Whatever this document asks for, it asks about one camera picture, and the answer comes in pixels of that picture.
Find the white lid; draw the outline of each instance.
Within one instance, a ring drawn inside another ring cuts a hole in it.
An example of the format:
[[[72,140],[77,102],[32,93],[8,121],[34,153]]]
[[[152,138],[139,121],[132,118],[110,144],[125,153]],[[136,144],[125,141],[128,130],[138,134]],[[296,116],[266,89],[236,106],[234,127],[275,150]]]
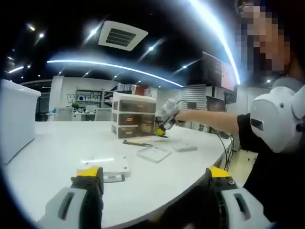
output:
[[[40,97],[41,93],[39,91],[30,89],[28,87],[22,86],[20,84],[11,82],[9,80],[1,80],[1,90],[7,89],[7,90],[13,90],[13,91],[21,91],[23,93],[32,94],[34,96]]]

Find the white curved desk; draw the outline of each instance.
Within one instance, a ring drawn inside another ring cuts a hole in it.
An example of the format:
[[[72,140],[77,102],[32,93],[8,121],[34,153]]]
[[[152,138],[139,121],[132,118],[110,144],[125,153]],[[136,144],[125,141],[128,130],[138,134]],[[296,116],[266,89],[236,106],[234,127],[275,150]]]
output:
[[[36,138],[5,167],[27,215],[39,220],[46,203],[61,188],[70,187],[70,177],[84,158],[126,155],[131,176],[104,185],[102,228],[131,226],[181,198],[224,152],[216,135],[174,126],[166,133],[168,141],[183,139],[198,150],[173,152],[154,164],[136,156],[140,146],[122,144],[110,129],[110,122],[36,122]],[[229,139],[223,142],[230,146]]]

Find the floor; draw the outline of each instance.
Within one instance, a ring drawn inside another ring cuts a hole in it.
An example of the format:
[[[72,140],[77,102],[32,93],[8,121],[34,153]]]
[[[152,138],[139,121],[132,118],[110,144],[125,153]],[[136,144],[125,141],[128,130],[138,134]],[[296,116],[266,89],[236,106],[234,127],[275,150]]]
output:
[[[233,153],[228,172],[239,187],[246,182],[256,157],[257,153],[251,151],[239,150]]]

